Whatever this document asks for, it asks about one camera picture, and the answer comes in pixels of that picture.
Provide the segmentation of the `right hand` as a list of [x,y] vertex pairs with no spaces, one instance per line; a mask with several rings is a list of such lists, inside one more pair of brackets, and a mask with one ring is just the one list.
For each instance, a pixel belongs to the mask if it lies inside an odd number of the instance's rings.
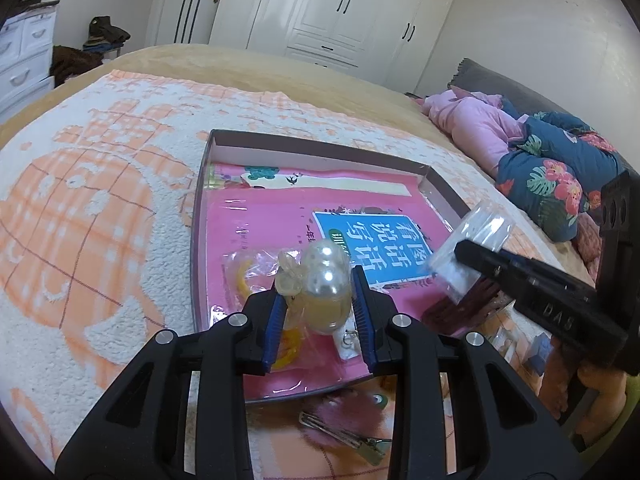
[[538,398],[554,419],[573,416],[587,391],[597,393],[582,418],[576,420],[573,436],[585,446],[598,442],[610,430],[626,405],[628,375],[613,367],[600,367],[565,348],[558,338],[551,338],[544,378]]

